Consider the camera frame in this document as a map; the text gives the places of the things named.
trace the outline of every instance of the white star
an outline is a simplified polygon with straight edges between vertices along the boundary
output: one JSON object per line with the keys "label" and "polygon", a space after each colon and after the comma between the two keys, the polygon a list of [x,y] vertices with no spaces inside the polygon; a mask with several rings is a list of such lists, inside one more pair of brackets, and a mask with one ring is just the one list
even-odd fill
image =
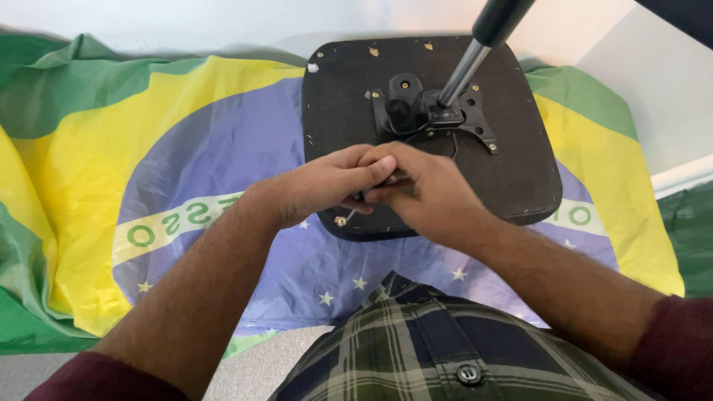
{"label": "white star", "polygon": [[359,277],[358,280],[352,280],[354,281],[354,289],[356,290],[357,288],[360,290],[364,289],[364,284],[369,284],[367,281],[362,281],[362,277]]}
{"label": "white star", "polygon": [[319,295],[319,297],[322,299],[322,301],[320,301],[319,304],[321,305],[321,304],[323,304],[323,303],[326,303],[327,306],[331,306],[331,305],[329,304],[329,301],[331,301],[331,300],[334,299],[334,297],[330,297],[330,296],[329,296],[329,291],[327,291],[324,295]]}
{"label": "white star", "polygon": [[138,292],[147,293],[152,287],[153,285],[150,285],[147,280],[143,284],[138,284]]}
{"label": "white star", "polygon": [[462,268],[458,268],[458,271],[451,272],[453,273],[453,279],[454,280],[460,280],[460,281],[465,281],[464,277],[468,275],[468,273],[463,273]]}

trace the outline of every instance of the black fabric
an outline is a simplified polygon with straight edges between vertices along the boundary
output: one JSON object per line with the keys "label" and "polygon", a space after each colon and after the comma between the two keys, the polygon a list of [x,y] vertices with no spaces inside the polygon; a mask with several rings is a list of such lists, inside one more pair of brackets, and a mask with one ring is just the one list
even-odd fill
{"label": "black fabric", "polygon": [[[379,136],[371,100],[375,88],[388,88],[398,73],[414,73],[424,89],[443,88],[472,41],[470,36],[377,39],[325,44],[310,58],[319,70],[302,84],[302,126],[306,161],[358,143],[396,140]],[[378,56],[369,49],[378,50]],[[507,45],[494,48],[471,85],[479,87],[483,114],[498,138],[491,155],[473,134],[458,131],[456,163],[485,206],[518,225],[547,218],[560,205],[562,182],[542,117],[520,64]],[[409,144],[444,156],[453,154],[450,137],[414,139]],[[416,235],[390,208],[355,214],[344,227],[334,223],[349,210],[318,213],[327,230],[347,240],[383,240]]]}
{"label": "black fabric", "polygon": [[636,0],[669,24],[713,49],[713,0]]}

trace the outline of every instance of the floor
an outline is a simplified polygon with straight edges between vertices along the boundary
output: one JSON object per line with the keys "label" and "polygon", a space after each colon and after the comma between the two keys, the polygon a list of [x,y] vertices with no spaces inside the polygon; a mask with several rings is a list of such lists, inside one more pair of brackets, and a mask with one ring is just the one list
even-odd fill
{"label": "floor", "polygon": [[[324,327],[290,330],[220,363],[205,401],[266,400]],[[20,401],[73,354],[0,356],[0,401]]]}

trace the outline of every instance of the right hand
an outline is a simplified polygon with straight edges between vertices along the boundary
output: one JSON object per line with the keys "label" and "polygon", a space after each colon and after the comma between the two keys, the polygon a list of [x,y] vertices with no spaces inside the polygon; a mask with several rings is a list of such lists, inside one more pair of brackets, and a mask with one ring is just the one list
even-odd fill
{"label": "right hand", "polygon": [[500,222],[483,206],[456,164],[402,142],[377,146],[367,152],[359,166],[369,166],[386,156],[396,158],[413,185],[413,195],[403,185],[370,190],[367,203],[391,206],[417,233],[435,243],[465,250],[476,237],[487,235],[486,227]]}

